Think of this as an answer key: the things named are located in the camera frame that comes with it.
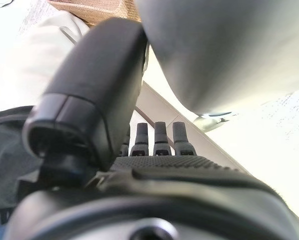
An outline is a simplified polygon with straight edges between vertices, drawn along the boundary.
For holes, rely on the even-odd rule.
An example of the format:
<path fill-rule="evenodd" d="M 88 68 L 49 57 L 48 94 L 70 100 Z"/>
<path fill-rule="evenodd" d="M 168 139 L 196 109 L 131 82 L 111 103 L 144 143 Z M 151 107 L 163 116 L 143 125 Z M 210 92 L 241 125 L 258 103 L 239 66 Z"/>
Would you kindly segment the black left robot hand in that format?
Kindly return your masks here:
<path fill-rule="evenodd" d="M 25 149 L 42 161 L 21 178 L 6 240 L 299 240 L 299 221 L 255 177 L 195 155 L 176 123 L 175 155 L 119 151 L 142 85 L 139 22 L 92 28 L 28 115 Z"/>

